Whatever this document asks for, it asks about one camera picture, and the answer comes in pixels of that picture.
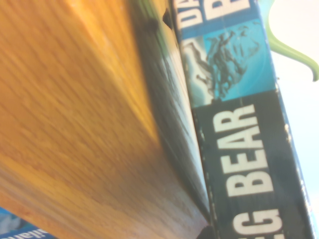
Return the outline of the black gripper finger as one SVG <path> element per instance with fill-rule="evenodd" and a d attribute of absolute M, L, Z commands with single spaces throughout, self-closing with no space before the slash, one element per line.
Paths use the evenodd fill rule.
<path fill-rule="evenodd" d="M 215 239 L 213 226 L 204 227 L 198 235 L 198 239 Z"/>

